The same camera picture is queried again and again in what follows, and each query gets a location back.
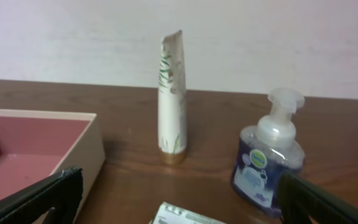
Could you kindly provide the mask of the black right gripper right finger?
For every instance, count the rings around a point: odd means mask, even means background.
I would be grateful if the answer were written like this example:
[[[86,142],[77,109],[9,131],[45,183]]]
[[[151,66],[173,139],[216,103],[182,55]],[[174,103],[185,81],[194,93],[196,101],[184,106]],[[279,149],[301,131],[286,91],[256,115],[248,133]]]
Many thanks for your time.
[[[282,223],[358,224],[358,208],[290,171],[278,181],[277,200]]]

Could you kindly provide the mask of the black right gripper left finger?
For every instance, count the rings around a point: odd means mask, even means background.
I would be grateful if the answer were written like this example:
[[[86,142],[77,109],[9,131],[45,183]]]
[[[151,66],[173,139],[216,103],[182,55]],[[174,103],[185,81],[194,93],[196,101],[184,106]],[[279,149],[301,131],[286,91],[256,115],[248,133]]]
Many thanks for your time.
[[[82,169],[71,166],[0,200],[0,223],[73,223],[82,198]]]

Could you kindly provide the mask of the white box pink interior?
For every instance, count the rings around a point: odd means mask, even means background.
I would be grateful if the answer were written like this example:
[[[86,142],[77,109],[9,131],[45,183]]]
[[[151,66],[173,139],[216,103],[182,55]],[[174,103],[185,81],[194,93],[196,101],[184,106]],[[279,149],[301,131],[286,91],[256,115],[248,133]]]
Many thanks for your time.
[[[0,109],[0,200],[77,166],[83,198],[75,222],[105,158],[94,113]]]

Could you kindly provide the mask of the white lotion tube gold cap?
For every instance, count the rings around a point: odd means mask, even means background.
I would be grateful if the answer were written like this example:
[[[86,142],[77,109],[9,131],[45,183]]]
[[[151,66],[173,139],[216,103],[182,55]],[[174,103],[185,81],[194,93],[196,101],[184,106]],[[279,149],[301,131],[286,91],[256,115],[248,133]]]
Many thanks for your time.
[[[187,148],[183,32],[162,39],[158,70],[158,148],[168,165],[181,163]]]

